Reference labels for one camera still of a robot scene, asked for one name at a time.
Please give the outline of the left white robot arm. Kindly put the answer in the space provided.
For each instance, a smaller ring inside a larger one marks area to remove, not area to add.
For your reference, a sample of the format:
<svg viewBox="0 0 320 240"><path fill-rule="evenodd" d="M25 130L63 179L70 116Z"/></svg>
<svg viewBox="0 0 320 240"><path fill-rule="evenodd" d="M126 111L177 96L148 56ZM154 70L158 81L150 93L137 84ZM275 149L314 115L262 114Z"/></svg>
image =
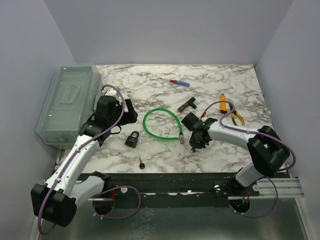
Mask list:
<svg viewBox="0 0 320 240"><path fill-rule="evenodd" d="M123 102L112 95L99 98L95 112L80 127L79 135L70 153L60 167L43 184L31 189L33 213L55 225L66 227L77 209L91 197L107 197L111 191L110 176L95 171L87 180L77 184L84 167L112 134L114 127L133 124L138 113L132 101Z"/></svg>

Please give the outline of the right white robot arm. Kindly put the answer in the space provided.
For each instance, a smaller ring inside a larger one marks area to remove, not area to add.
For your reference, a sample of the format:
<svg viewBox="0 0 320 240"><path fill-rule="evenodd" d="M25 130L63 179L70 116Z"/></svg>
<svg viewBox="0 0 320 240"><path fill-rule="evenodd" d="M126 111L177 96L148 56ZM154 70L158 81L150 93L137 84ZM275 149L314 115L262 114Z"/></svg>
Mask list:
<svg viewBox="0 0 320 240"><path fill-rule="evenodd" d="M230 180L230 191L241 196L248 186L263 177L272 178L290 156L289 149L281 143L275 131L264 125L254 130L222 125L215 118L202 121L193 113L182 120L191 132L189 145L192 150L204 149L210 141L226 142L248 150L252 162L241 168Z"/></svg>

